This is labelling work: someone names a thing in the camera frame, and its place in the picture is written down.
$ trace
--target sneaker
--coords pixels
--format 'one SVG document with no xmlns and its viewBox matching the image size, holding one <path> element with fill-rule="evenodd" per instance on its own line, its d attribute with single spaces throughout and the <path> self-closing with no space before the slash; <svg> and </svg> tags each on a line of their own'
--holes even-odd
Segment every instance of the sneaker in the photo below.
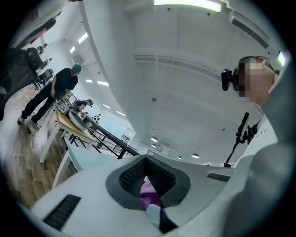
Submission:
<svg viewBox="0 0 296 237">
<path fill-rule="evenodd" d="M 23 124 L 24 121 L 25 121 L 25 119 L 22 118 L 22 116 L 20 116 L 20 117 L 18 118 L 18 124 L 19 124 L 19 125 Z"/>
<path fill-rule="evenodd" d="M 34 122 L 34 121 L 31 119 L 31 123 L 33 124 L 33 126 L 34 126 L 36 129 L 40 129 L 40 126 L 39 126 L 38 122 Z"/>
</svg>

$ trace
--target yellow tabletop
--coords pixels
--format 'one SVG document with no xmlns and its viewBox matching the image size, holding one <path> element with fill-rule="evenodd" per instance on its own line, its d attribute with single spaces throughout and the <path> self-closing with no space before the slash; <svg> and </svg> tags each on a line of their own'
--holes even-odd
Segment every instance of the yellow tabletop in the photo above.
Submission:
<svg viewBox="0 0 296 237">
<path fill-rule="evenodd" d="M 87 138 L 88 140 L 96 141 L 96 139 L 93 138 L 92 135 L 90 135 L 87 130 L 81 131 L 80 129 L 76 128 L 74 124 L 59 110 L 56 110 L 56 120 L 57 120 L 57 123 L 63 128 L 65 128 L 68 132 L 71 132 L 74 135 L 79 136 L 80 138 L 84 137 L 84 138 Z"/>
</svg>

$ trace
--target purple fabric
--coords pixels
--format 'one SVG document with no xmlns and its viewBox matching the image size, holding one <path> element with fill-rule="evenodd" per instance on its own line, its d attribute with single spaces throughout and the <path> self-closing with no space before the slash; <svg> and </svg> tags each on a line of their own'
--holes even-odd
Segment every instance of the purple fabric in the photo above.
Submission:
<svg viewBox="0 0 296 237">
<path fill-rule="evenodd" d="M 160 198 L 149 180 L 141 187 L 140 199 L 144 202 L 145 211 L 147 210 L 149 204 L 155 204 L 157 206 L 160 206 L 161 204 Z"/>
</svg>

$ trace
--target black pants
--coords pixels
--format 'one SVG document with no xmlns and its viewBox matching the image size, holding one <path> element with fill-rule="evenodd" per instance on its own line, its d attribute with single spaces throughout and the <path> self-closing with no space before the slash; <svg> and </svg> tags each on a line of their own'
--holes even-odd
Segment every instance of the black pants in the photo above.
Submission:
<svg viewBox="0 0 296 237">
<path fill-rule="evenodd" d="M 55 101 L 55 99 L 50 96 L 50 92 L 51 83 L 45 86 L 33 99 L 30 100 L 30 102 L 25 107 L 25 110 L 22 111 L 22 117 L 26 119 L 28 116 L 30 116 L 34 109 L 36 109 L 36 107 L 47 98 L 45 104 L 39 109 L 38 113 L 32 116 L 33 122 L 37 122 L 39 119 L 41 119 Z"/>
</svg>

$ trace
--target wooden table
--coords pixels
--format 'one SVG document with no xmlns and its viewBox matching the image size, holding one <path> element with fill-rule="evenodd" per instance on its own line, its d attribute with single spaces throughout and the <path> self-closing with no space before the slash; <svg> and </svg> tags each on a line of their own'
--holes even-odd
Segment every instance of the wooden table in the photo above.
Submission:
<svg viewBox="0 0 296 237">
<path fill-rule="evenodd" d="M 72 145 L 68 140 L 65 140 L 65 142 L 67 144 L 68 151 L 63 157 L 59 169 L 55 175 L 55 180 L 52 184 L 52 188 L 62 182 L 65 172 L 71 161 L 73 162 L 78 172 L 117 161 L 117 157 L 115 155 L 86 150 L 84 148 Z"/>
<path fill-rule="evenodd" d="M 93 138 L 89 134 L 88 131 L 81 131 L 78 128 L 76 128 L 74 126 L 74 124 L 65 115 L 63 115 L 59 110 L 56 110 L 56 120 L 57 120 L 57 124 L 56 124 L 54 130 L 52 131 L 52 133 L 51 133 L 49 139 L 47 140 L 47 142 L 44 146 L 44 149 L 42 151 L 42 154 L 40 157 L 41 164 L 44 163 L 44 160 L 45 160 L 46 154 L 50 148 L 50 145 L 51 145 L 52 141 L 54 140 L 54 138 L 60 128 L 74 134 L 75 136 L 79 137 L 81 140 L 88 142 L 88 146 L 86 147 L 86 149 L 88 149 L 88 150 L 91 148 L 91 146 L 96 141 L 96 139 Z"/>
</svg>

